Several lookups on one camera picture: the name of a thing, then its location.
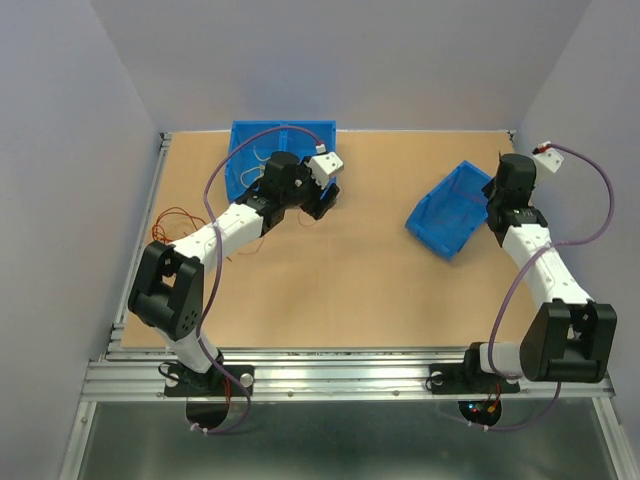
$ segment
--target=aluminum frame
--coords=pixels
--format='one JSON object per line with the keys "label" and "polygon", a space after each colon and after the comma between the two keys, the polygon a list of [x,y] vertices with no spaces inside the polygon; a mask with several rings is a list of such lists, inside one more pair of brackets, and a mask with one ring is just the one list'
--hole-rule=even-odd
{"label": "aluminum frame", "polygon": [[[162,171],[171,144],[171,134],[162,134],[162,144],[153,183],[147,199],[145,218],[138,244],[129,266],[129,274],[114,319],[107,351],[100,361],[87,368],[78,411],[65,453],[60,478],[77,478],[89,440],[98,402],[182,401],[163,395],[164,380],[158,365],[175,360],[166,348],[124,348],[127,294],[143,251]],[[464,348],[399,349],[225,349],[225,363],[251,363],[255,366],[253,400],[256,402],[388,400],[434,401],[472,398],[464,395],[434,396],[424,386],[429,365],[461,361]],[[517,399],[551,398],[554,383],[521,382],[521,393],[504,395]],[[610,397],[613,386],[607,377],[599,384],[565,384],[561,396],[591,397],[603,430],[617,476],[640,480],[637,466],[626,441]],[[204,401],[222,399],[202,398]]]}

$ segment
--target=cable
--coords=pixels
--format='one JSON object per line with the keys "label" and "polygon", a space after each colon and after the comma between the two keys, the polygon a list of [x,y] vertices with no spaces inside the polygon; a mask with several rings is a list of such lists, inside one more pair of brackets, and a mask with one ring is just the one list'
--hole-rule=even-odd
{"label": "cable", "polygon": [[202,218],[196,216],[196,215],[191,215],[189,212],[187,212],[184,208],[182,207],[170,207],[167,208],[166,210],[164,210],[163,212],[161,212],[158,215],[158,218],[156,218],[155,223],[152,225],[151,227],[151,237],[159,242],[164,243],[165,245],[167,243],[171,243],[173,242],[175,239],[171,239],[167,236],[167,232],[164,229],[164,227],[161,225],[162,221],[170,216],[170,215],[182,215],[184,217],[187,217],[190,221],[191,221],[191,225],[193,225],[194,230],[198,230],[198,225],[196,225],[196,220],[200,223],[202,223],[202,226],[204,226],[207,222],[205,222]]}
{"label": "cable", "polygon": [[235,154],[237,154],[240,150],[245,148],[251,142],[257,140],[258,138],[260,138],[260,137],[262,137],[264,135],[268,135],[269,133],[279,132],[280,130],[296,130],[296,131],[299,131],[299,132],[306,133],[307,135],[309,135],[310,137],[312,137],[315,140],[316,145],[324,145],[324,142],[322,140],[320,140],[320,138],[315,133],[313,133],[311,130],[307,130],[306,128],[303,128],[303,127],[297,127],[297,126],[294,126],[294,125],[280,125],[280,126],[277,126],[277,127],[268,128],[266,130],[263,130],[262,132],[257,133],[254,136],[250,137],[249,139],[245,140],[240,145],[238,145],[236,148],[234,148],[231,152],[229,152],[229,154],[218,164],[218,166],[211,173],[211,176],[207,180],[207,183],[206,183],[206,185],[204,187],[204,192],[202,194],[202,201],[204,203],[205,209],[207,210],[207,214],[209,215],[209,219],[211,220],[211,226],[212,226],[213,231],[214,231],[215,236],[216,236],[217,262],[216,262],[216,277],[215,277],[215,280],[213,282],[213,287],[211,288],[211,294],[210,294],[209,300],[207,301],[207,304],[205,305],[204,310],[202,312],[202,318],[200,319],[200,322],[196,326],[196,338],[198,339],[198,345],[200,345],[200,348],[202,349],[202,353],[204,353],[204,355],[207,357],[209,362],[211,362],[211,364],[214,366],[214,368],[216,368],[229,381],[231,381],[234,385],[236,385],[240,389],[242,394],[245,396],[245,398],[247,399],[247,408],[244,410],[244,412],[240,416],[240,418],[235,423],[230,425],[229,427],[226,427],[226,428],[223,428],[223,429],[216,429],[216,430],[207,430],[207,429],[201,428],[197,424],[192,424],[192,426],[191,426],[192,429],[200,431],[200,432],[204,433],[205,435],[226,433],[226,432],[230,432],[231,430],[235,430],[236,428],[238,428],[244,422],[244,420],[247,418],[247,415],[249,414],[249,411],[251,409],[251,395],[249,394],[247,389],[244,387],[244,385],[242,385],[242,383],[240,383],[240,381],[237,378],[235,378],[233,375],[231,375],[229,372],[227,372],[227,370],[222,365],[220,365],[220,364],[218,364],[218,362],[216,362],[216,359],[213,358],[213,355],[211,355],[211,352],[209,352],[209,349],[207,348],[206,344],[202,340],[202,335],[201,335],[201,333],[202,333],[202,325],[204,324],[204,320],[207,317],[207,314],[209,313],[209,311],[211,310],[211,306],[213,305],[213,300],[215,299],[216,294],[218,293],[218,288],[220,286],[220,276],[222,274],[222,262],[223,262],[223,258],[222,258],[222,232],[220,231],[220,228],[218,228],[218,225],[216,224],[217,219],[216,219],[215,214],[213,213],[213,209],[211,208],[211,204],[209,203],[209,190],[211,190],[211,185],[213,184],[213,180],[216,178],[216,176],[218,175],[220,170],[222,170],[222,167],[224,167],[224,165]]}
{"label": "cable", "polygon": [[255,255],[260,251],[263,243],[264,243],[264,237],[262,237],[262,240],[260,240],[260,245],[258,245],[258,248],[256,248],[253,252],[238,252],[238,255]]}
{"label": "cable", "polygon": [[256,146],[253,146],[253,155],[258,159],[259,162],[266,162],[267,160],[269,160],[269,158],[271,157],[267,157],[267,158],[262,158],[260,157],[260,155],[258,155],[258,151],[256,150]]}
{"label": "cable", "polygon": [[302,213],[303,213],[302,210],[298,212],[298,223],[303,227],[305,228],[313,227],[316,223],[318,223],[317,220],[314,220],[312,223],[303,223],[302,220],[300,220],[300,215],[302,215]]}
{"label": "cable", "polygon": [[258,176],[256,178],[253,179],[253,182],[255,182],[257,179],[259,179],[260,177],[262,177],[264,175],[264,167],[262,165],[258,165],[257,167],[252,167],[252,168],[249,168],[249,169],[245,170],[244,172],[242,172],[240,174],[240,183],[242,184],[242,186],[244,188],[249,188],[251,186],[251,184],[253,183],[253,182],[246,183],[244,181],[244,176],[247,173],[253,172],[254,170],[258,170],[260,173],[258,174]]}
{"label": "cable", "polygon": [[183,381],[180,378],[178,378],[178,376],[170,374],[168,368],[167,368],[166,372],[164,370],[162,370],[162,367],[164,367],[165,365],[167,367],[170,367],[172,365],[177,365],[177,363],[175,363],[175,362],[162,362],[160,365],[158,365],[158,373],[160,375],[162,375],[164,378],[168,379],[168,380],[172,380],[172,381],[174,381],[176,383],[183,383]]}
{"label": "cable", "polygon": [[[498,388],[500,388],[500,382],[496,382],[496,386]],[[489,396],[487,397],[487,399],[485,400],[485,403],[491,401],[491,397],[493,397],[493,385],[491,385],[491,387],[489,387]]]}
{"label": "cable", "polygon": [[[487,408],[487,411],[489,413],[493,413],[496,411],[496,407],[498,406],[498,403],[500,403],[500,396],[502,395],[502,391],[500,390],[500,382],[496,383],[496,388],[497,388],[497,395],[496,395],[496,399],[495,401],[491,404],[491,406],[489,408]],[[489,402],[491,400],[491,395],[493,392],[493,388],[491,388],[491,391],[489,392],[489,397],[487,398],[487,402]]]}
{"label": "cable", "polygon": [[229,408],[231,407],[231,383],[228,378],[225,378],[222,381],[222,386],[224,387],[224,401],[227,404],[227,413],[229,412]]}

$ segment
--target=orange wire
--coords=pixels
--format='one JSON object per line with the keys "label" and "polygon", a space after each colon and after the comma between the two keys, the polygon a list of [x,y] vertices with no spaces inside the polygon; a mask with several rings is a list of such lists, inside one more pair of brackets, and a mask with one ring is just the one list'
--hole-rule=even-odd
{"label": "orange wire", "polygon": [[158,218],[156,218],[155,223],[151,227],[151,237],[154,240],[162,242],[164,244],[171,243],[171,242],[175,241],[175,239],[171,239],[167,235],[167,231],[161,225],[162,221],[166,217],[168,217],[170,215],[181,215],[183,217],[188,218],[191,221],[191,225],[193,226],[194,231],[198,230],[198,228],[199,228],[198,225],[196,224],[196,221],[200,222],[202,224],[202,226],[207,224],[207,222],[204,219],[202,219],[201,217],[198,217],[196,215],[191,215],[189,212],[187,212],[182,207],[170,207],[170,208],[167,208],[166,210],[164,210],[163,212],[161,212],[158,215]]}
{"label": "orange wire", "polygon": [[498,406],[498,402],[500,401],[500,395],[502,395],[502,392],[500,391],[500,382],[498,382],[496,385],[498,387],[498,396],[496,397],[496,401],[493,402],[493,405],[491,405],[493,408],[496,408]]}
{"label": "orange wire", "polygon": [[231,382],[229,382],[229,379],[225,377],[222,384],[224,386],[224,397],[225,403],[227,404],[227,411],[229,411],[229,407],[231,406]]}
{"label": "orange wire", "polygon": [[256,248],[253,252],[238,252],[238,255],[253,255],[254,253],[258,253],[262,248],[263,243],[264,243],[264,237],[262,237],[262,240],[260,240],[260,245],[258,245],[258,248]]}
{"label": "orange wire", "polygon": [[303,212],[302,212],[302,210],[300,210],[300,211],[298,212],[298,223],[299,223],[300,225],[302,225],[303,227],[305,227],[305,228],[313,227],[316,223],[318,223],[318,221],[317,221],[317,220],[314,220],[314,221],[313,221],[313,223],[309,223],[309,224],[302,223],[302,220],[300,220],[300,215],[302,215],[302,213],[303,213]]}

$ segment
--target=screw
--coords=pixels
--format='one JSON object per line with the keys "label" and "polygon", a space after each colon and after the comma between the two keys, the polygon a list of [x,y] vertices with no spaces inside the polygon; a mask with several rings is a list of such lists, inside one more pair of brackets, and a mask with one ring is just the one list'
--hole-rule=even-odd
{"label": "screw", "polygon": [[250,373],[240,375],[240,383],[243,387],[248,388],[253,385],[253,376]]}
{"label": "screw", "polygon": [[434,385],[436,385],[437,387],[439,387],[440,385],[442,385],[444,383],[444,377],[442,375],[442,372],[438,372],[435,371],[431,374],[430,378],[430,382]]}

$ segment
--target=black bracket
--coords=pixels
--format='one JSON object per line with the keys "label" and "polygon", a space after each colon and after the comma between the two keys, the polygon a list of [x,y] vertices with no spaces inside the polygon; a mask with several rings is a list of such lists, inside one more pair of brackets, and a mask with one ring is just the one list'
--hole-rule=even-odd
{"label": "black bracket", "polygon": [[[165,278],[175,277],[173,285]],[[142,322],[171,340],[188,336],[202,317],[204,266],[172,245],[151,242],[144,249],[128,307]]]}
{"label": "black bracket", "polygon": [[[237,379],[240,379],[245,373],[251,377],[255,373],[253,365],[225,365],[224,368]],[[165,397],[225,397],[223,376],[215,367],[211,367],[206,373],[197,373],[176,362],[169,364],[167,375],[178,378],[179,381],[174,386],[169,386],[165,382]],[[230,383],[231,396],[244,396],[242,390],[235,383]],[[249,394],[253,394],[253,385],[247,387],[247,391]]]}
{"label": "black bracket", "polygon": [[264,174],[235,200],[253,208],[263,218],[262,235],[279,224],[289,208],[299,206],[320,220],[336,204],[340,189],[333,184],[322,190],[312,178],[310,159],[304,157],[301,162],[293,153],[273,152]]}
{"label": "black bracket", "polygon": [[[618,317],[609,304],[543,303],[520,345],[520,364],[534,382],[600,382]],[[568,338],[572,326],[577,338]]]}

